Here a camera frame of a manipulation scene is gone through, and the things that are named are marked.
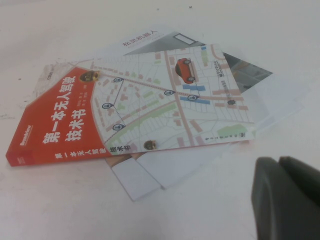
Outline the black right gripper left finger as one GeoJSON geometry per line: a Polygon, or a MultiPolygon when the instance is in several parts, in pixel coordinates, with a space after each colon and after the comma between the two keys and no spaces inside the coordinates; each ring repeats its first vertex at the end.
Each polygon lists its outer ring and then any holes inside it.
{"type": "Polygon", "coordinates": [[[276,187],[280,169],[270,157],[259,157],[254,168],[251,203],[258,240],[278,239],[276,187]]]}

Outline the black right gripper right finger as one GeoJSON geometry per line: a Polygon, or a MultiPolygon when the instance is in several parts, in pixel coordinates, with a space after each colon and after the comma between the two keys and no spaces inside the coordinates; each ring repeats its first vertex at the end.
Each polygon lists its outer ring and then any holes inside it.
{"type": "Polygon", "coordinates": [[[279,164],[293,182],[285,216],[286,240],[320,238],[320,171],[298,159],[283,156],[279,164]]]}

